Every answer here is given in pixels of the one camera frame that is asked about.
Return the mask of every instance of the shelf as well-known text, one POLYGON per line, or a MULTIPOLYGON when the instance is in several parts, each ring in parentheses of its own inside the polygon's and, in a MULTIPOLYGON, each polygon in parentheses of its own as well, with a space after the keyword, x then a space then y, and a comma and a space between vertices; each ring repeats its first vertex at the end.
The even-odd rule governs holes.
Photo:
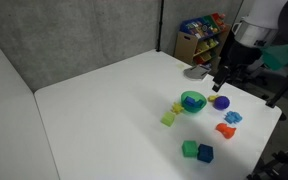
POLYGON ((203 54, 203 53, 205 53, 205 52, 207 52, 207 51, 209 51, 209 50, 217 47, 219 44, 220 44, 220 43, 218 43, 218 44, 216 44, 215 46, 210 47, 210 48, 208 48, 208 49, 206 49, 206 50, 204 50, 204 51, 198 52, 198 53, 194 54, 193 57, 198 56, 198 55, 201 55, 201 54, 203 54))
POLYGON ((205 65, 205 64, 209 64, 209 63, 211 63, 211 61, 213 60, 215 58, 215 56, 211 56, 210 58, 208 58, 207 60, 203 60, 203 65, 205 65))
POLYGON ((208 35, 208 36, 204 36, 204 37, 201 37, 201 38, 198 38, 199 41, 203 41, 205 39, 208 39, 208 38, 211 38, 213 36, 216 36, 218 34, 221 34, 223 31, 218 31, 217 33, 213 33, 212 35, 208 35))

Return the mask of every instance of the purple ball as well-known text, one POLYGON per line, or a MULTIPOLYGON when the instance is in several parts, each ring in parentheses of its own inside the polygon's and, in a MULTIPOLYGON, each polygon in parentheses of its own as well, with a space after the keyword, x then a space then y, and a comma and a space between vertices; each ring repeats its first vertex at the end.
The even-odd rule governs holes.
POLYGON ((215 99, 214 107, 218 110, 224 110, 230 105, 230 100, 226 96, 220 96, 215 99))

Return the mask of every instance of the green bowl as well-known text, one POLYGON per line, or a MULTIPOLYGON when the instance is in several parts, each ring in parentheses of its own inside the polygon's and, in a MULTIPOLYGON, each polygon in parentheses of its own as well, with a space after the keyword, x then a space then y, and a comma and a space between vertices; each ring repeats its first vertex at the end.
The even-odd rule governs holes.
POLYGON ((204 106, 207 103, 207 100, 202 94, 200 94, 198 92, 185 91, 181 95, 181 103, 182 103, 182 106, 184 107, 184 109, 186 111, 191 112, 191 113, 197 113, 197 112, 199 112, 200 110, 202 110, 204 108, 204 106), (203 101, 203 105, 201 107, 192 107, 192 106, 187 105, 186 103, 184 103, 184 100, 186 99, 187 96, 193 98, 195 101, 202 100, 203 101))

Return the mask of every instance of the light green block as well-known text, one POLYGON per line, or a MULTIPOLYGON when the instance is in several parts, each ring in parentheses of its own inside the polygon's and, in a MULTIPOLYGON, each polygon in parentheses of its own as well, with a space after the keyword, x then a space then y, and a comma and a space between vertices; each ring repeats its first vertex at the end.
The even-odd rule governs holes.
POLYGON ((168 127, 171 127, 175 119, 175 114, 166 112, 162 118, 162 123, 168 127))

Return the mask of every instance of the green cube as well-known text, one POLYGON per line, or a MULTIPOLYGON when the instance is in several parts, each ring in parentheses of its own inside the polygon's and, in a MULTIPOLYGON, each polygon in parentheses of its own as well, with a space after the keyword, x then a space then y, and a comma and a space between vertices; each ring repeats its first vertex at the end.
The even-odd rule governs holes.
POLYGON ((175 114, 166 112, 162 118, 162 123, 168 127, 171 127, 174 122, 175 114))
POLYGON ((182 150, 184 157, 196 157, 198 153, 198 148, 195 141, 184 141, 182 150))

